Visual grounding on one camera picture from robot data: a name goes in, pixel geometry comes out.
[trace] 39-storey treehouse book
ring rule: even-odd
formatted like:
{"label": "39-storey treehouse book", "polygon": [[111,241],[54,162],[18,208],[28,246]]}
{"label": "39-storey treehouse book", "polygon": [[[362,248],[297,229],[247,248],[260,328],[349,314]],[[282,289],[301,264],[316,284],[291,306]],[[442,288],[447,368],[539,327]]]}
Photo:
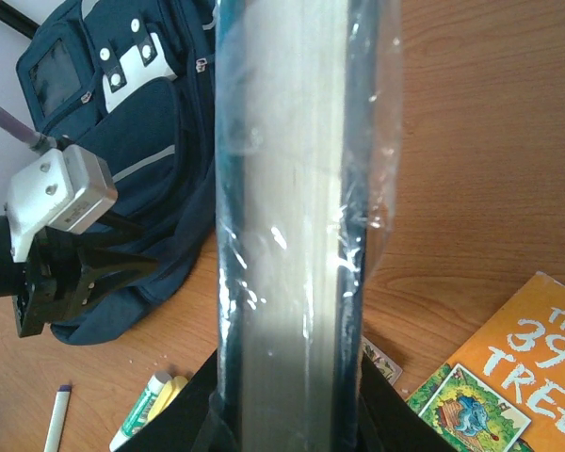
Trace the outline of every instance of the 39-storey treehouse book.
{"label": "39-storey treehouse book", "polygon": [[565,452],[565,286],[534,276],[408,404],[459,451]]}

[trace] book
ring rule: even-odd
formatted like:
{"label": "book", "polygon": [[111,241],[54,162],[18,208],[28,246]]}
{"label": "book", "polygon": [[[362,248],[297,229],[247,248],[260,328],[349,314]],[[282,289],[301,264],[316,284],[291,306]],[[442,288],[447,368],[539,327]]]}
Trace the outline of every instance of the book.
{"label": "book", "polygon": [[565,286],[536,274],[408,404],[459,451],[565,452]]}
{"label": "book", "polygon": [[365,337],[362,338],[362,344],[364,355],[370,358],[390,384],[396,384],[397,379],[402,375],[402,368]]}
{"label": "book", "polygon": [[358,425],[379,2],[221,4],[222,418],[243,450],[333,450]]}

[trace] backpack pocket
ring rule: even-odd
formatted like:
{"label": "backpack pocket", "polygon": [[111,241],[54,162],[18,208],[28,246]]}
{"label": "backpack pocket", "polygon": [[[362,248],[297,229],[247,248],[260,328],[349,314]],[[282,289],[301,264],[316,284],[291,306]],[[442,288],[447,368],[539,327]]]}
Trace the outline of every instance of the backpack pocket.
{"label": "backpack pocket", "polygon": [[153,215],[184,180],[189,134],[180,94],[157,78],[130,95],[79,144],[102,157],[113,175],[118,201],[113,210],[150,230]]}
{"label": "backpack pocket", "polygon": [[78,139],[99,122],[97,77],[74,22],[41,29],[19,59],[17,74],[37,130]]}
{"label": "backpack pocket", "polygon": [[82,18],[104,74],[100,88],[106,112],[155,78],[184,75],[186,44],[168,32],[170,18],[162,17],[157,2],[86,0]]}

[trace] white pen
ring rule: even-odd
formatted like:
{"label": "white pen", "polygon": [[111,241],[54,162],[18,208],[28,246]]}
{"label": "white pen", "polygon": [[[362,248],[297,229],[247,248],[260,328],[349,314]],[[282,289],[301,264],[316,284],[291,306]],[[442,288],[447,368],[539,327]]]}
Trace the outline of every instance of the white pen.
{"label": "white pen", "polygon": [[58,388],[55,398],[55,407],[53,408],[53,416],[50,418],[50,427],[48,428],[44,452],[58,452],[60,436],[63,432],[65,415],[67,414],[67,406],[69,405],[69,396],[71,393],[72,386],[70,384]]}

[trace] wood grain surface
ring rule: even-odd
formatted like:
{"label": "wood grain surface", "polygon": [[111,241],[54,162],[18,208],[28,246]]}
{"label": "wood grain surface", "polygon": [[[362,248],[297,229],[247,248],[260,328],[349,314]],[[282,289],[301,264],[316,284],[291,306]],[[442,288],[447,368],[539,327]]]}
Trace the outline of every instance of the wood grain surface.
{"label": "wood grain surface", "polygon": [[[412,391],[536,270],[565,283],[565,0],[405,0],[405,140],[395,233],[365,333]],[[157,369],[216,346],[212,237],[186,286],[120,340],[16,337],[0,300],[0,452],[39,451],[60,384],[61,450],[105,451]]]}

